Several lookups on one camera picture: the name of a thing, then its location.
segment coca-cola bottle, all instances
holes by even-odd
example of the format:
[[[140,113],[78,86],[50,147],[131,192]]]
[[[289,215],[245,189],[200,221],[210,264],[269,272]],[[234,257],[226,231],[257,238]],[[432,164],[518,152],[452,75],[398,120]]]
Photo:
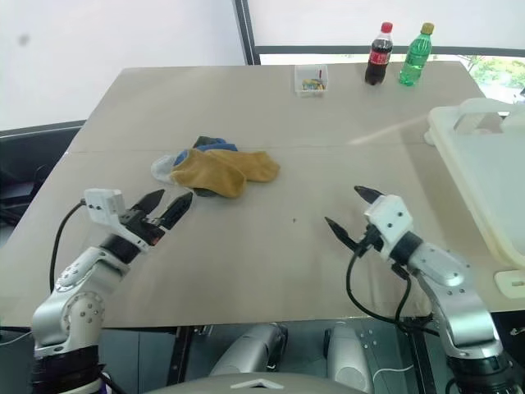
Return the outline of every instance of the coca-cola bottle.
[[[367,72],[364,75],[364,80],[367,84],[380,84],[385,79],[386,66],[388,66],[388,61],[390,60],[390,52],[392,52],[391,31],[392,24],[383,22],[381,33],[372,42]]]

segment table surface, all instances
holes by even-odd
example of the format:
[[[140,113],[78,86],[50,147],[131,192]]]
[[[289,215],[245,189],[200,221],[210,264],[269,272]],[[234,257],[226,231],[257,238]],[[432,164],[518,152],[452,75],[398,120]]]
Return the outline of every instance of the table surface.
[[[367,205],[354,185],[401,195],[420,236],[469,260],[490,310],[523,309],[495,287],[494,273],[512,268],[490,256],[439,153],[422,139],[430,109],[480,90],[458,62],[429,63],[414,88],[396,82],[396,63],[383,85],[365,85],[365,66],[330,65],[324,98],[296,97],[292,66],[123,71],[0,249],[2,324],[30,325],[48,293],[55,231],[84,189],[120,189],[132,205],[164,188],[159,213],[186,190],[153,179],[151,162],[199,135],[266,150],[281,172],[269,184],[250,182],[238,199],[196,197],[132,263],[107,301],[106,327],[361,316],[345,294],[349,251],[324,221],[362,234]],[[62,236],[57,274],[105,234],[80,210]],[[366,306],[392,315],[404,283],[389,266],[369,253],[356,264],[353,286]],[[415,286],[404,314],[428,311]]]

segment green bottle cap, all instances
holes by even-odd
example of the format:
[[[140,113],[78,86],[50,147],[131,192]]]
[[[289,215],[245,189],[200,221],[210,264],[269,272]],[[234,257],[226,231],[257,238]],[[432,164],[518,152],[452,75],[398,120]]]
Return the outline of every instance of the green bottle cap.
[[[434,24],[433,23],[430,23],[430,22],[427,22],[427,23],[423,23],[423,26],[421,26],[421,33],[422,34],[432,34],[432,32],[434,31]]]

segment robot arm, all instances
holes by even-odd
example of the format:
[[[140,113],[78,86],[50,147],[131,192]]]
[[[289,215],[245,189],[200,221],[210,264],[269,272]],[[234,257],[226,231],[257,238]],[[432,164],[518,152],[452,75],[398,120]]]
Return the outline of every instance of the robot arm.
[[[52,294],[33,316],[34,392],[98,392],[98,339],[104,302],[130,270],[129,263],[146,253],[188,210],[192,194],[176,199],[160,217],[148,219],[164,190],[144,196],[125,209],[119,190],[90,189],[84,197],[90,218],[111,235],[89,247],[57,279]]]
[[[365,217],[367,234],[373,230],[378,235],[375,240],[360,245],[327,221],[345,245],[360,252],[359,257],[374,247],[385,261],[394,260],[417,278],[432,303],[447,364],[461,392],[521,392],[511,378],[491,314],[473,285],[470,266],[415,235],[413,219],[400,197],[363,186],[355,189],[371,204]]]

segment white wall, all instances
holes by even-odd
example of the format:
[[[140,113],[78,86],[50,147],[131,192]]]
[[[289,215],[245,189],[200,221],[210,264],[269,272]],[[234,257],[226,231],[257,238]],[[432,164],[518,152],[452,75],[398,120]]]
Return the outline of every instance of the white wall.
[[[3,0],[0,130],[85,119],[122,68],[243,65],[232,0]]]
[[[434,45],[525,48],[523,0],[249,0],[255,45],[370,45],[391,21],[394,45],[433,22]]]

